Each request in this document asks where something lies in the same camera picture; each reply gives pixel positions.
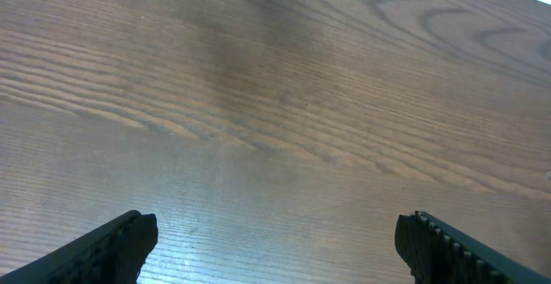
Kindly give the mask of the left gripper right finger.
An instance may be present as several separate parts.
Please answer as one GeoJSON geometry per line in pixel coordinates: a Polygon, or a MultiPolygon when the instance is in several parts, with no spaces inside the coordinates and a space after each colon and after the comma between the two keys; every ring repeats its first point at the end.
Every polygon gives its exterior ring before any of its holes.
{"type": "Polygon", "coordinates": [[[550,284],[427,212],[401,214],[394,244],[417,284],[550,284]]]}

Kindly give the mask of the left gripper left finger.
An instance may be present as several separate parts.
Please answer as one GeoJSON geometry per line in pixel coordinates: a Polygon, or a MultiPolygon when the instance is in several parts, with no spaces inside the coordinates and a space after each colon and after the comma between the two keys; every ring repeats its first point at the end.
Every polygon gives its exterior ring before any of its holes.
{"type": "Polygon", "coordinates": [[[136,284],[157,242],[156,215],[131,210],[3,275],[1,284],[136,284]]]}

